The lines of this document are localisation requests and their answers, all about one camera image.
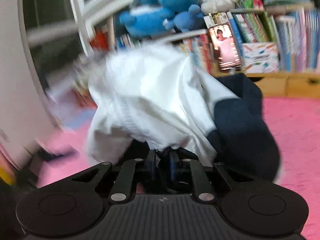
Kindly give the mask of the blue plush toy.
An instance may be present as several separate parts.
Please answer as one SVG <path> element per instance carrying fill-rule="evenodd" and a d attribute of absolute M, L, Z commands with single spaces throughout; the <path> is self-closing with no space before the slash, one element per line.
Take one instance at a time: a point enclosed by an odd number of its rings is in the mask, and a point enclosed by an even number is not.
<path fill-rule="evenodd" d="M 120 13 L 119 22 L 134 38 L 162 36 L 202 28 L 200 0 L 137 0 L 138 6 Z"/>

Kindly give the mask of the white patterned box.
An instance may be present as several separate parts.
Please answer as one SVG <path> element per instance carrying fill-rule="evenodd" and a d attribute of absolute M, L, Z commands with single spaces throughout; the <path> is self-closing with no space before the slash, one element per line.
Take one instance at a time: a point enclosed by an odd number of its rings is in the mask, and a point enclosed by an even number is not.
<path fill-rule="evenodd" d="M 246 73 L 274 73 L 279 71 L 279 53 L 276 43 L 244 43 L 242 52 Z"/>

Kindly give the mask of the wooden drawer organizer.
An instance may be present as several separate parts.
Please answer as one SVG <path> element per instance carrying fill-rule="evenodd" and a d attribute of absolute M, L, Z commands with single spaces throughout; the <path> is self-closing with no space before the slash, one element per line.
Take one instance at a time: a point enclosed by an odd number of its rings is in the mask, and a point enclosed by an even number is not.
<path fill-rule="evenodd" d="M 319 73 L 247 73 L 266 97 L 319 99 Z"/>

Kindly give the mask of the pink patterned table cloth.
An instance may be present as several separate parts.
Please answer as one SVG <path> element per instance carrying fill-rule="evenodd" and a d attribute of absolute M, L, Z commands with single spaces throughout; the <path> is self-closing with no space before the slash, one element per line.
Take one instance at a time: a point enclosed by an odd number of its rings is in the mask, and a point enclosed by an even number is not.
<path fill-rule="evenodd" d="M 280 184 L 299 193 L 309 206 L 302 234 L 306 239 L 319 239 L 319 101 L 265 98 L 264 119 L 281 151 Z M 84 153 L 89 124 L 78 125 L 75 130 L 60 129 L 43 143 L 52 152 L 73 147 L 77 153 L 66 161 L 44 164 L 39 187 L 89 167 Z"/>

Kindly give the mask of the smartphone with lit screen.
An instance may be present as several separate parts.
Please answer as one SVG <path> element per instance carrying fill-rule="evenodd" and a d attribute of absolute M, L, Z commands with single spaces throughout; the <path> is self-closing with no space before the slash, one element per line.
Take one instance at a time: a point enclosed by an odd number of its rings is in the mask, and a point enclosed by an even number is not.
<path fill-rule="evenodd" d="M 214 59 L 222 72 L 239 70 L 241 60 L 229 24 L 219 24 L 209 29 L 213 44 Z"/>

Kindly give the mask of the white plush toy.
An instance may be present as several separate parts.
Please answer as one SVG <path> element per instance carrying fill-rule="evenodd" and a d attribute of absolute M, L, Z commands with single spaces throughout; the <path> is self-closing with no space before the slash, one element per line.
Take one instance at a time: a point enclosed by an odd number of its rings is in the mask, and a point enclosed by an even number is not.
<path fill-rule="evenodd" d="M 208 15 L 213 12 L 227 12 L 231 9 L 235 9 L 235 4 L 239 0 L 200 0 L 201 11 L 204 15 Z"/>

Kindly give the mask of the white and navy jacket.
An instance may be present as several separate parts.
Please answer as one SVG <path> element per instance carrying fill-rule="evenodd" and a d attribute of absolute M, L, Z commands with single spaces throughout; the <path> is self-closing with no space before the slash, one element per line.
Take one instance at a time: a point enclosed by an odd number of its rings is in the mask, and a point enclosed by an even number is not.
<path fill-rule="evenodd" d="M 268 181 L 281 167 L 263 120 L 261 90 L 244 74 L 214 78 L 172 45 L 148 44 L 105 57 L 88 79 L 97 104 L 88 130 L 90 164 L 152 150 L 184 148 L 202 165 L 215 160 Z"/>

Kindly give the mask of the row of colourful books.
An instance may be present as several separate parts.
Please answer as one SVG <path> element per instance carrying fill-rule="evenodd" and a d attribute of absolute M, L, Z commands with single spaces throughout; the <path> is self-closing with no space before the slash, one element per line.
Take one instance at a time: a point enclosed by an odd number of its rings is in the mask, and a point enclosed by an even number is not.
<path fill-rule="evenodd" d="M 184 38 L 178 48 L 191 55 L 193 63 L 214 75 L 222 72 L 214 59 L 209 29 L 229 24 L 239 51 L 241 67 L 222 73 L 244 71 L 244 43 L 274 42 L 279 53 L 279 71 L 319 72 L 319 9 L 299 8 L 287 14 L 229 11 L 204 17 L 207 29 L 203 34 Z"/>

